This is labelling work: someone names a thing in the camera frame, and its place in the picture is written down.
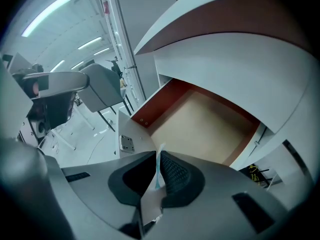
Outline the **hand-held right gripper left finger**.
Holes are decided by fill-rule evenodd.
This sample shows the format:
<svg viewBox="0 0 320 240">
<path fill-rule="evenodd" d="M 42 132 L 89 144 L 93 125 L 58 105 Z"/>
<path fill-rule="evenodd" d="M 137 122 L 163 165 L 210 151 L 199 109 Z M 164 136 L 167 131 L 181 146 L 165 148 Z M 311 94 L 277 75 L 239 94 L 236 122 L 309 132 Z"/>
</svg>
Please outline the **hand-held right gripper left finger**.
<svg viewBox="0 0 320 240">
<path fill-rule="evenodd" d="M 80 200 L 105 223 L 134 239 L 144 236 L 141 199 L 156 173 L 155 151 L 62 172 Z"/>
</svg>

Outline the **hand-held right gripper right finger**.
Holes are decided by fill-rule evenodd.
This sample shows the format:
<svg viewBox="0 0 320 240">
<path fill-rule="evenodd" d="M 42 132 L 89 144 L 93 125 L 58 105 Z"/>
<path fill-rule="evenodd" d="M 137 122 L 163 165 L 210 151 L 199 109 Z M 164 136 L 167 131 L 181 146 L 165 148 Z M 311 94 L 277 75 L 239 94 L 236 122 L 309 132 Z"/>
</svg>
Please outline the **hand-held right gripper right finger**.
<svg viewBox="0 0 320 240">
<path fill-rule="evenodd" d="M 267 240 L 288 215 L 272 194 L 226 165 L 162 151 L 160 171 L 168 191 L 151 240 Z"/>
</svg>

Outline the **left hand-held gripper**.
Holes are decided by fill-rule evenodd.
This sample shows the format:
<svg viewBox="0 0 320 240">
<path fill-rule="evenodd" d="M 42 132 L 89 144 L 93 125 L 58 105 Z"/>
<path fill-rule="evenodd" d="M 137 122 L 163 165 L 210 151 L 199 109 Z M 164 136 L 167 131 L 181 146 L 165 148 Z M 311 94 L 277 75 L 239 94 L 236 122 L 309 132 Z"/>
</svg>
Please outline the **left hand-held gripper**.
<svg viewBox="0 0 320 240">
<path fill-rule="evenodd" d="M 43 68 L 22 68 L 12 77 L 32 100 L 33 105 L 27 114 L 38 140 L 51 130 L 66 123 L 72 115 L 74 100 L 78 91 L 89 86 L 89 77 L 81 72 L 44 72 Z"/>
</svg>

